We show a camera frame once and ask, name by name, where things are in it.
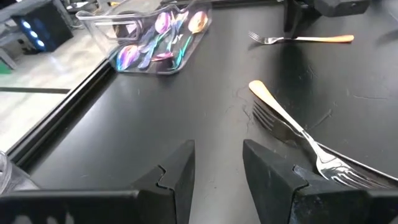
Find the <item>gold fork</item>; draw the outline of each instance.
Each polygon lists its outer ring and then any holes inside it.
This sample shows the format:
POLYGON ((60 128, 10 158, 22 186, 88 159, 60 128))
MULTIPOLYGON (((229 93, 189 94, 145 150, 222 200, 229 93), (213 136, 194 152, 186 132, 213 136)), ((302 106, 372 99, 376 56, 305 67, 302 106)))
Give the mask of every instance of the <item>gold fork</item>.
POLYGON ((326 42, 326 43, 350 43, 354 40, 354 35, 341 35, 336 37, 297 37, 289 39, 285 37, 260 37, 259 35, 249 31, 249 36, 260 44, 274 44, 281 40, 297 40, 297 41, 312 41, 312 42, 326 42))

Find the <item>black countertop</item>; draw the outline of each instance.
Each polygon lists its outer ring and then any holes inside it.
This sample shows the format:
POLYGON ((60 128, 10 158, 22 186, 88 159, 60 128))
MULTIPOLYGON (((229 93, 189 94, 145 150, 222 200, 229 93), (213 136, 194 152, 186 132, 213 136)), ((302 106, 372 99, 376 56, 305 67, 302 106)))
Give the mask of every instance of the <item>black countertop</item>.
POLYGON ((352 44, 258 46, 253 30, 281 36, 282 6, 215 9, 209 32, 177 75, 119 74, 34 165, 45 189, 123 187, 186 139, 196 141, 190 223, 259 223, 246 183, 243 139, 304 167, 309 161, 266 133, 248 83, 262 80, 323 144, 398 177, 398 22, 371 7, 321 18, 306 33, 355 35, 352 44))

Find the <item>plastic tray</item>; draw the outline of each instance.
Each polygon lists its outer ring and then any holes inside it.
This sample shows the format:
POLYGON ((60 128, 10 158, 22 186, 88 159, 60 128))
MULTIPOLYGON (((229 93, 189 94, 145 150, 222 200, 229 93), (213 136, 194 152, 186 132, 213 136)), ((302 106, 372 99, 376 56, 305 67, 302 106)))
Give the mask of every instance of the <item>plastic tray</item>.
POLYGON ((187 62, 211 24, 211 3, 154 9, 123 1, 103 14, 76 14, 119 72, 173 74, 187 62))

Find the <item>blue light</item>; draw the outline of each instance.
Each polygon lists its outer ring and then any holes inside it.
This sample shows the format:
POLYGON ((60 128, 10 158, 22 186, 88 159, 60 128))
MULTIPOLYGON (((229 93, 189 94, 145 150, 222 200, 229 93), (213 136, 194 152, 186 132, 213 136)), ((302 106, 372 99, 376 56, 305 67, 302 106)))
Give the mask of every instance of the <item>blue light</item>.
POLYGON ((28 29, 30 29, 30 24, 27 23, 25 20, 22 20, 22 25, 28 29))
POLYGON ((41 40, 37 40, 36 42, 37 42, 37 44, 38 44, 39 46, 44 47, 44 43, 43 43, 41 40))
POLYGON ((34 38, 37 38, 37 34, 36 34, 36 32, 34 32, 34 31, 31 31, 31 32, 30 32, 30 35, 31 35, 32 37, 34 37, 34 38))

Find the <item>spoon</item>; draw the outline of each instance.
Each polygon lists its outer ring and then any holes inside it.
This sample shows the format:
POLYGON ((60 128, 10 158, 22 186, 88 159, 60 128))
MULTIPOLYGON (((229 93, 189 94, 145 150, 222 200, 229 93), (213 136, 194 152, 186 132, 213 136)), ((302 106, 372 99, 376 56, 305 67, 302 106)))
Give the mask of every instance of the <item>spoon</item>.
POLYGON ((155 57, 152 58, 153 62, 160 61, 160 60, 165 60, 167 58, 173 57, 172 53, 172 44, 175 44, 177 42, 178 38, 181 38, 181 35, 175 36, 178 34, 183 22, 187 19, 188 17, 188 11, 184 13, 180 13, 177 15, 176 18, 174 18, 173 12, 171 12, 171 18, 172 18, 172 35, 170 38, 170 42, 167 44, 166 51, 164 53, 160 53, 156 55, 155 57))
POLYGON ((125 70, 139 58, 138 46, 128 45, 121 49, 116 59, 116 68, 125 70))
POLYGON ((189 43, 193 39, 193 35, 201 32, 203 29, 205 29, 206 25, 208 22, 208 17, 205 12, 203 11, 198 11, 195 13, 195 15, 192 16, 189 24, 188 24, 188 29, 191 31, 191 35, 188 37, 185 45, 180 49, 180 52, 178 53, 178 56, 175 60, 174 67, 173 69, 176 69, 180 66, 181 61, 185 55, 185 52, 188 48, 189 43))
POLYGON ((142 62, 138 65, 139 69, 146 69, 149 66, 150 59, 154 54, 158 42, 165 36, 167 31, 170 30, 170 21, 171 17, 168 12, 162 12, 157 16, 155 30, 159 33, 159 35, 157 35, 152 41, 149 42, 148 46, 145 47, 147 54, 145 55, 144 59, 142 59, 142 62))

